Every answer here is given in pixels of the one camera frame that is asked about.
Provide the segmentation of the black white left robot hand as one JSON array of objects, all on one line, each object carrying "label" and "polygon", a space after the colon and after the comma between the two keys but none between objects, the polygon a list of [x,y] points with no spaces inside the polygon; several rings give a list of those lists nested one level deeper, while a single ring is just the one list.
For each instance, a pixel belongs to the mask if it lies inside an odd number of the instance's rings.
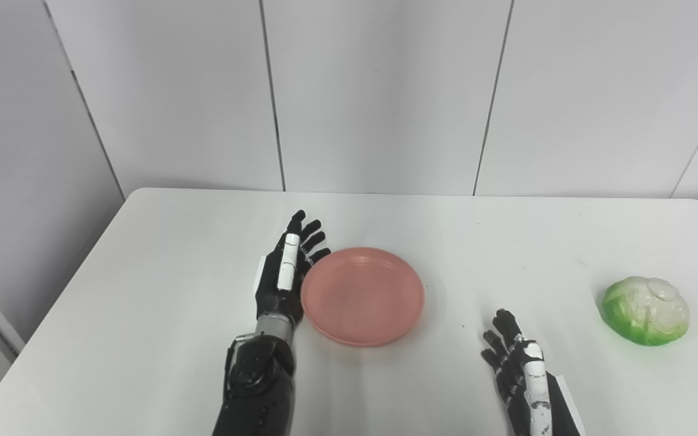
[{"label": "black white left robot hand", "polygon": [[[256,317],[262,315],[285,315],[291,325],[297,326],[303,318],[301,302],[302,284],[308,272],[316,262],[324,259],[331,253],[329,248],[315,250],[314,248],[326,240],[326,234],[322,230],[320,220],[313,220],[304,224],[307,217],[304,210],[296,212],[289,221],[287,228],[280,236],[273,250],[266,256],[261,271],[261,278],[255,293],[257,304]],[[294,263],[293,284],[289,290],[281,290],[278,287],[279,271],[282,264],[282,255],[285,251],[285,241],[289,234],[299,237],[296,251],[297,260]]]}]

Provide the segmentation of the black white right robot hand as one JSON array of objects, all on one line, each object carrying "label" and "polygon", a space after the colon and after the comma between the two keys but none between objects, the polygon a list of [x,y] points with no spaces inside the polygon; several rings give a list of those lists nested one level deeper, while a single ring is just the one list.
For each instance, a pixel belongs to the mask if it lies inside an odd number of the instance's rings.
[{"label": "black white right robot hand", "polygon": [[482,358],[494,372],[497,392],[515,435],[582,435],[584,428],[564,377],[548,372],[537,340],[524,337],[515,316],[498,309],[482,334]]}]

